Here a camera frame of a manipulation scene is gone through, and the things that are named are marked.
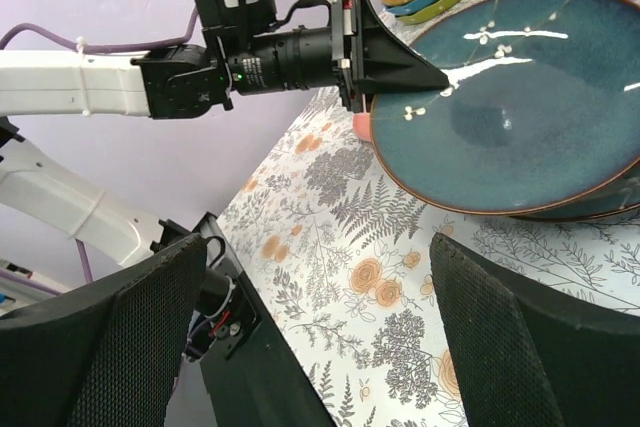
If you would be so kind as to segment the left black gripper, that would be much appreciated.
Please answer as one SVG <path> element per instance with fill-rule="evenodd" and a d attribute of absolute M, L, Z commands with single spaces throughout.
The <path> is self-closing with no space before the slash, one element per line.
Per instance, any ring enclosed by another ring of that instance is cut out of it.
<path fill-rule="evenodd" d="M 366 94 L 443 90 L 447 75 L 396 37 L 370 0 L 336 0 L 330 7 L 332 73 L 342 105 L 364 113 Z"/>

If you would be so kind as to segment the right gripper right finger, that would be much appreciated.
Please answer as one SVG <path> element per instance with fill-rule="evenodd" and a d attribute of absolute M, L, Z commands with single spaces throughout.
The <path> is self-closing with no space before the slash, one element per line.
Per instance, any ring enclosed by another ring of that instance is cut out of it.
<path fill-rule="evenodd" d="M 437 234 L 438 308 L 471 426 L 636 426 L 639 319 Z"/>

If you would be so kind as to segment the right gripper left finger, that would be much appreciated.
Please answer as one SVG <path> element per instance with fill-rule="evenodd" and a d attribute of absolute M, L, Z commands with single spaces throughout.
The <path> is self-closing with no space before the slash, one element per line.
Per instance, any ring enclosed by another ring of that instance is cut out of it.
<path fill-rule="evenodd" d="M 163 425 L 205 262 L 191 235 L 2 316 L 2 425 Z"/>

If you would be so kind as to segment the cream and pink plate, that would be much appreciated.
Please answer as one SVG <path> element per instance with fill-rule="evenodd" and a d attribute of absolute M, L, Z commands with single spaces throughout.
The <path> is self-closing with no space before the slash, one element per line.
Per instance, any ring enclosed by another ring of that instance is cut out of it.
<path fill-rule="evenodd" d="M 360 140 L 365 142 L 372 141 L 369 113 L 354 114 L 352 118 L 352 127 L 353 127 L 354 134 Z"/>

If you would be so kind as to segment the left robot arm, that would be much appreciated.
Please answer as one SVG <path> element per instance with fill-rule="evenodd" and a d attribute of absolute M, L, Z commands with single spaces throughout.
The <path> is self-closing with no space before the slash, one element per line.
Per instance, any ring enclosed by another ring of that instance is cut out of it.
<path fill-rule="evenodd" d="M 11 123 L 20 115 L 193 119 L 231 110 L 233 93 L 336 87 L 363 112 L 377 94 L 447 88 L 447 75 L 399 40 L 370 0 L 300 0 L 328 23 L 287 30 L 275 0 L 194 0 L 204 42 L 1 52 L 1 202 L 133 266 L 187 232 L 105 193 L 47 157 Z"/>

